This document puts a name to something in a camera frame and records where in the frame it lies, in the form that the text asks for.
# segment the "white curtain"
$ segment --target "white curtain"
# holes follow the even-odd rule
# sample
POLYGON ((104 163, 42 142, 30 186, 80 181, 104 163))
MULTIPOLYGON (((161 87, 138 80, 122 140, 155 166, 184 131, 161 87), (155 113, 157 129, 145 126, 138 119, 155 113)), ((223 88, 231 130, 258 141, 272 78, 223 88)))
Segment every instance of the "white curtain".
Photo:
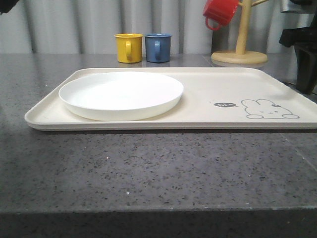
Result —
MULTIPOLYGON (((241 8, 219 31, 205 26, 206 0, 20 0, 0 16, 0 53, 114 54, 116 33, 171 33, 172 53, 234 49, 241 8)), ((308 26, 309 14, 280 13, 279 0, 252 8, 248 50, 291 52, 283 29, 308 26)))

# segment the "cup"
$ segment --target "cup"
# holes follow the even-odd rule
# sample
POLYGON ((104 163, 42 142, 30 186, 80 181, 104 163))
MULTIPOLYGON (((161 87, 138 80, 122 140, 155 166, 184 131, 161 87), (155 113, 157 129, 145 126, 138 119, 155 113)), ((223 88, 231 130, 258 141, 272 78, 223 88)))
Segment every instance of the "cup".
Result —
POLYGON ((206 17, 206 26, 213 30, 219 30, 231 21, 238 8, 239 0, 208 0, 204 7, 203 16, 206 17), (211 27, 208 20, 212 19, 218 23, 217 27, 211 27))
POLYGON ((170 61, 170 34, 146 34, 145 50, 148 62, 163 63, 170 61))
POLYGON ((142 34, 116 34, 117 59, 121 63, 142 61, 142 34))

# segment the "rectangular tray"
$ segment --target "rectangular tray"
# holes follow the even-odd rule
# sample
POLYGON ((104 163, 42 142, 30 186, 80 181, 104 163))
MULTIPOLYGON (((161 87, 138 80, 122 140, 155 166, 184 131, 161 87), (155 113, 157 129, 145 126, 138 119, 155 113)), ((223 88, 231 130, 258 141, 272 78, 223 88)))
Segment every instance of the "rectangular tray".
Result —
POLYGON ((58 130, 312 129, 317 104, 268 74, 252 68, 88 68, 74 72, 25 120, 30 127, 58 130), (59 89, 77 78, 106 72, 141 71, 171 76, 184 85, 179 103, 159 116, 137 121, 95 121, 66 109, 59 89))

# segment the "granite countertop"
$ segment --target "granite countertop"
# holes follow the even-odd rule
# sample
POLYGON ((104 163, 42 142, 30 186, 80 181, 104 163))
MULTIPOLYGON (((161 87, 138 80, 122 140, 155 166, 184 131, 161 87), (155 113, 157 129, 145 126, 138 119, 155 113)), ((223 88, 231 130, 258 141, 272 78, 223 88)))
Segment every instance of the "granite countertop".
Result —
MULTIPOLYGON (((294 82, 285 59, 269 55, 260 69, 294 82)), ((43 132, 24 120, 74 71, 158 66, 215 65, 206 55, 173 55, 162 64, 122 64, 116 55, 0 55, 0 217, 12 216, 4 224, 15 214, 226 210, 305 210, 316 224, 316 130, 43 132)))

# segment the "cartoon bunny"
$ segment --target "cartoon bunny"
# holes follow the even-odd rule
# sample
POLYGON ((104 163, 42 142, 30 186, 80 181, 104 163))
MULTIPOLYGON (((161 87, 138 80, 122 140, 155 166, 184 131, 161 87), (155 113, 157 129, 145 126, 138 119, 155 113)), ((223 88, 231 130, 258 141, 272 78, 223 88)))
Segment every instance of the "cartoon bunny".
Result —
POLYGON ((248 113, 247 118, 250 119, 297 119, 298 115, 294 115, 290 110, 281 107, 267 99, 251 100, 246 99, 241 101, 245 106, 245 111, 248 113))

